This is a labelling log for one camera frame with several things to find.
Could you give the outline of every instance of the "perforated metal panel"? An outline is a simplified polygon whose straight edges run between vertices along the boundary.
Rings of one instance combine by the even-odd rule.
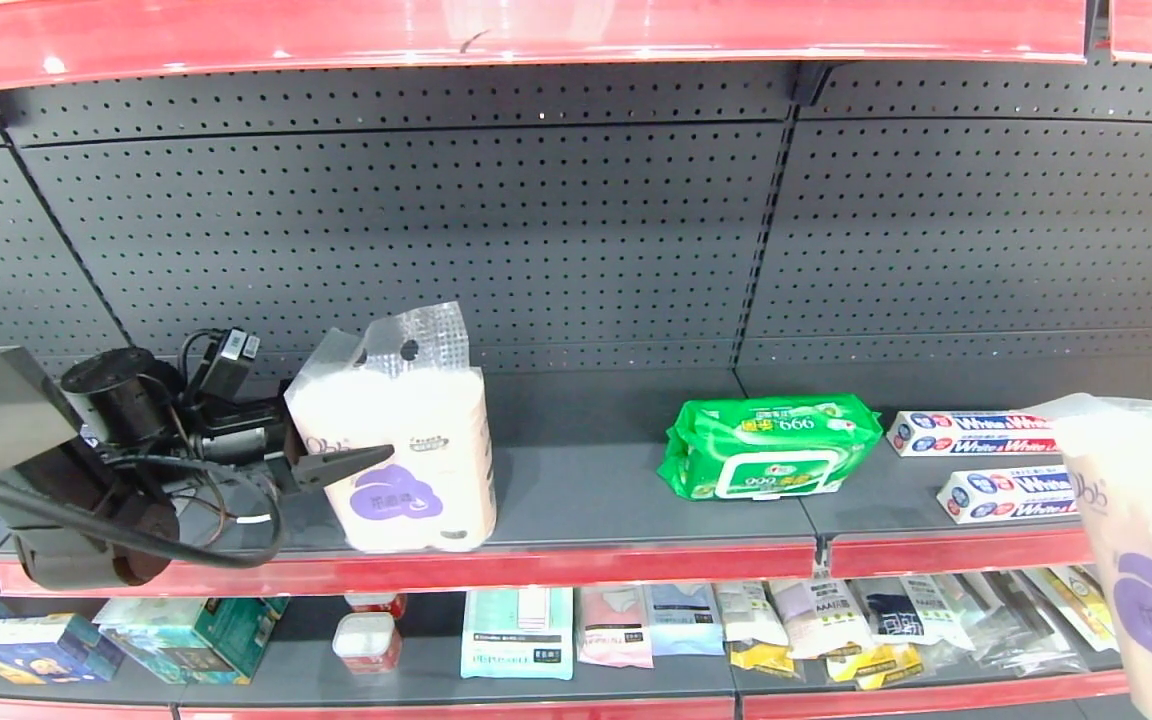
[[[308,350],[333,325],[460,300],[491,366],[623,342],[647,344],[590,347],[590,363],[643,363],[664,343],[670,364],[726,364],[780,138],[780,123],[520,128],[24,158],[158,353],[230,323],[272,353]]]
[[[73,356],[122,342],[8,150],[0,147],[0,344]]]
[[[29,88],[20,145],[229,132],[781,119],[783,63],[536,65],[204,74]]]
[[[750,338],[1152,327],[1152,124],[801,123]]]
[[[851,63],[803,119],[1068,118],[1152,122],[1152,63]]]

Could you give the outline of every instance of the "toothpaste box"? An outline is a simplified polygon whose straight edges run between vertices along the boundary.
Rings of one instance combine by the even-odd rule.
[[[1056,438],[1047,420],[1007,410],[896,415],[887,432],[901,456],[1044,455],[1056,454]]]
[[[1064,465],[958,471],[950,473],[950,482],[945,483],[935,500],[960,524],[1051,518],[1078,511]]]

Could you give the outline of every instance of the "green wet wipes package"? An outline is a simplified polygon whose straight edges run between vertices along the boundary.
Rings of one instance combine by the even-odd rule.
[[[689,500],[833,492],[882,438],[855,395],[691,400],[657,472]]]

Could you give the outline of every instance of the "pink package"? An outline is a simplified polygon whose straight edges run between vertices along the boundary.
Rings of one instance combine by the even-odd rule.
[[[576,659],[611,667],[652,667],[652,635],[643,585],[579,589]]]

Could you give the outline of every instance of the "light blue package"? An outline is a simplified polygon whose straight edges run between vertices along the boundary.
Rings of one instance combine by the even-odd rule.
[[[708,583],[647,585],[653,655],[723,655],[723,624]]]
[[[462,679],[573,679],[573,589],[468,591]]]

